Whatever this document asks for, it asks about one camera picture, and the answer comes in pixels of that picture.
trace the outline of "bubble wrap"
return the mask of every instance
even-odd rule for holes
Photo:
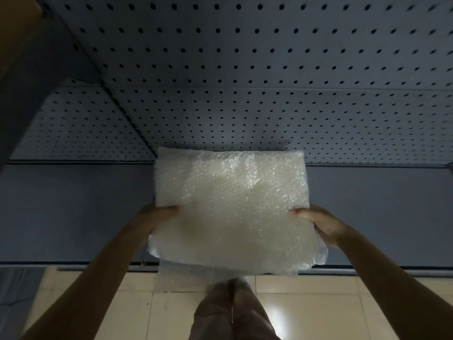
[[[288,214],[309,206],[303,151],[211,152],[159,148],[156,205],[183,205],[150,236],[165,261],[246,274],[323,264],[313,223]]]

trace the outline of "leg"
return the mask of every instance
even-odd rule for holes
[[[233,290],[233,332],[236,340],[280,340],[249,284],[230,281]]]
[[[226,283],[217,284],[193,315],[189,340],[233,340],[231,298]]]

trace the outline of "hand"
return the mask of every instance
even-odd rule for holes
[[[170,219],[179,212],[180,206],[157,208],[154,203],[145,205],[121,229],[120,234],[132,236],[140,241],[140,245],[148,241],[148,235],[163,221]]]
[[[337,239],[348,234],[352,228],[340,221],[329,211],[319,206],[310,204],[310,208],[296,208],[289,211],[296,217],[305,217],[314,222],[314,228],[325,243],[337,247]]]

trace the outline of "folded bubble wrap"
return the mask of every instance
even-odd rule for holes
[[[211,152],[159,148],[156,205],[183,205],[150,236],[162,260],[243,274],[285,274],[323,264],[302,151]]]

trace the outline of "pegboard back panel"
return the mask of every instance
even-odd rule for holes
[[[148,142],[207,150],[302,149],[307,163],[444,165],[449,91],[114,89]]]
[[[44,102],[11,160],[152,161],[101,87],[60,87]]]
[[[43,0],[109,85],[450,90],[453,0]]]

